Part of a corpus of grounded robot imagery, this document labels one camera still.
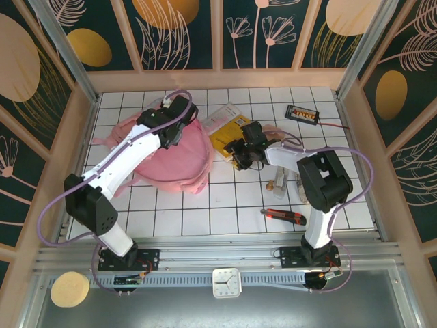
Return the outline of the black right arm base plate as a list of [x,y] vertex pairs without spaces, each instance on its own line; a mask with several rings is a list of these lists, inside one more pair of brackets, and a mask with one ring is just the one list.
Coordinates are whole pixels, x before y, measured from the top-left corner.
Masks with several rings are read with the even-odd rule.
[[280,247],[279,260],[283,269],[314,269],[341,266],[341,258],[337,246],[331,246],[318,258],[311,256],[310,252],[302,247]]

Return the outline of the aluminium table rail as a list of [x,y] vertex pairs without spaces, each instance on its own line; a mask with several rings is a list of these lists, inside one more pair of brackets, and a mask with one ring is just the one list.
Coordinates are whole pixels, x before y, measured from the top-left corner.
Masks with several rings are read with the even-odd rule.
[[[295,234],[244,234],[235,236],[181,236],[143,238],[140,248],[160,250],[161,272],[205,272],[218,267],[237,267],[243,271],[277,269],[278,248],[300,245]],[[348,258],[358,269],[404,265],[400,248],[395,242],[382,242],[373,236],[343,241],[346,250],[340,252],[341,262],[348,266]],[[32,266],[35,273],[61,273],[91,269],[92,242],[74,243],[64,248],[43,247],[37,252]]]

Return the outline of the beige fabric pencil case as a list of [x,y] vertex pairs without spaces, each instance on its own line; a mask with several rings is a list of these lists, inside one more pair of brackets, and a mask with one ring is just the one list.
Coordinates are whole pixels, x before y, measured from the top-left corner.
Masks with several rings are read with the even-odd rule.
[[285,132],[273,125],[262,126],[262,136],[264,138],[262,143],[263,151],[271,148],[282,148],[282,141],[285,139]]

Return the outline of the yellow book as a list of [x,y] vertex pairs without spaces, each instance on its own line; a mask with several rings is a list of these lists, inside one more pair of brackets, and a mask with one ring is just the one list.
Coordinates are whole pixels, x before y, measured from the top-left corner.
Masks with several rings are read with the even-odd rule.
[[233,160],[232,154],[228,153],[225,147],[233,141],[242,139],[243,134],[241,128],[250,122],[251,120],[245,116],[238,115],[223,127],[220,127],[216,132],[213,132],[210,136],[214,149],[224,158],[225,161],[231,163],[234,167],[236,167],[237,164]]

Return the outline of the pink backpack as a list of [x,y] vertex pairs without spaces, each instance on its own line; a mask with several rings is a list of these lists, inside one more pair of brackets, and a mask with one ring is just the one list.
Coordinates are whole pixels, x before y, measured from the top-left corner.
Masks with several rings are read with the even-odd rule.
[[[111,151],[127,136],[138,112],[117,124],[104,139],[94,138],[94,145],[105,145]],[[182,131],[182,138],[176,146],[157,150],[143,160],[123,181],[115,192],[119,196],[124,189],[143,180],[166,192],[198,194],[208,184],[208,174],[214,160],[214,149],[200,121],[194,121]]]

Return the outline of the red black utility knife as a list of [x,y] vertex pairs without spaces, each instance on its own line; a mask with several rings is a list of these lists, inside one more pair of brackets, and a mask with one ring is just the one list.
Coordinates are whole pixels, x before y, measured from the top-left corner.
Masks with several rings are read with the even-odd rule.
[[260,213],[268,218],[290,222],[298,226],[305,226],[307,224],[307,218],[304,215],[292,211],[267,208],[261,209]]

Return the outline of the white patterned item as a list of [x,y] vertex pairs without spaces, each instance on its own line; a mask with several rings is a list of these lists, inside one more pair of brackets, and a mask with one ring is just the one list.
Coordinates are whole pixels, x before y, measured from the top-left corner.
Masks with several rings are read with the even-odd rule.
[[300,177],[299,173],[295,173],[295,179],[296,179],[296,187],[298,189],[298,195],[303,204],[309,204],[309,201],[307,199],[305,188],[303,187],[302,178]]

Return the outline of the black circuit board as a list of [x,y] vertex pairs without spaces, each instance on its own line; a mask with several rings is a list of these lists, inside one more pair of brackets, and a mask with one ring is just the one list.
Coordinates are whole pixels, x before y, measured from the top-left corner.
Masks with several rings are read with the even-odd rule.
[[285,111],[285,118],[315,126],[319,123],[320,113],[316,110],[288,105]]

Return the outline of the white square clock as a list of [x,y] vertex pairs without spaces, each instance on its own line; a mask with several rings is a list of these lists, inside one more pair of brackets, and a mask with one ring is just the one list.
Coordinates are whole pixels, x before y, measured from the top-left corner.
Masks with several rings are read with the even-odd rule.
[[242,293],[242,278],[239,270],[237,268],[213,270],[212,293],[216,299],[239,297]]

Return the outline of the yellow round sponge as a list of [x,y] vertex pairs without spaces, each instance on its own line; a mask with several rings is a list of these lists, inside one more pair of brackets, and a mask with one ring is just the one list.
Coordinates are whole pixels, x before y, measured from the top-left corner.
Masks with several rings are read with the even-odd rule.
[[88,295],[90,283],[81,273],[69,271],[59,276],[51,288],[51,300],[60,308],[73,308]]

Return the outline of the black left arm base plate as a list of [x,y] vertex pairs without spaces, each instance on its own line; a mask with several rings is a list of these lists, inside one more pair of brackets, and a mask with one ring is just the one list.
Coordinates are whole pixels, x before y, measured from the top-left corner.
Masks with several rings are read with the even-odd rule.
[[160,261],[159,249],[134,249],[124,257],[109,250],[99,253],[99,271],[157,271]]

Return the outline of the aluminium frame post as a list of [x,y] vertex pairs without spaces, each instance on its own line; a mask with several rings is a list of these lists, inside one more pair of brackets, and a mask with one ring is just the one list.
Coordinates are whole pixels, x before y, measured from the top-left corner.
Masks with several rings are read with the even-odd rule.
[[69,43],[64,30],[61,28],[61,25],[57,22],[55,15],[51,11],[49,4],[46,2],[46,0],[29,0],[29,3],[32,6],[33,11],[40,18],[40,21],[51,37],[51,40],[59,49],[60,55],[66,61],[70,71],[76,78],[77,83],[83,89],[86,97],[92,103],[96,104],[98,92],[93,87],[87,72],[76,56],[76,53]]
[[371,52],[382,37],[384,30],[390,20],[396,17],[395,12],[399,7],[399,2],[403,0],[381,0],[373,15],[370,24],[358,43],[351,60],[346,68],[345,74],[335,90],[335,100],[342,100],[350,91],[353,83],[358,77]]

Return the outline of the clear plastic bottle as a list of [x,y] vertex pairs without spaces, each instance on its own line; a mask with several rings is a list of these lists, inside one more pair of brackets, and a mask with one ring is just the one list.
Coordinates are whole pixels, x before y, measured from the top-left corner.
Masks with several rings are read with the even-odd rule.
[[284,167],[278,167],[274,180],[273,194],[278,199],[283,199],[287,191],[287,181],[289,170]]

